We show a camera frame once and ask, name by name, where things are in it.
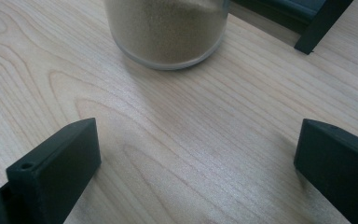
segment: wood grain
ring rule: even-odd
[[[0,185],[69,122],[103,165],[66,223],[346,223],[296,173],[303,118],[358,135],[358,1],[310,56],[229,16],[205,62],[127,59],[103,1],[0,1]]]

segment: light wood surface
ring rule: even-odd
[[[293,159],[304,118],[358,135],[358,1],[310,56],[229,16],[176,72],[127,59],[101,0],[0,1],[0,185],[90,117],[103,164],[66,223],[346,223]]]

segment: glass cup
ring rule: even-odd
[[[229,0],[105,0],[118,47],[147,67],[173,70],[210,56],[226,30]]]

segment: transparent container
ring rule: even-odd
[[[105,0],[112,36],[137,63],[173,70],[210,56],[226,30],[229,0]]]

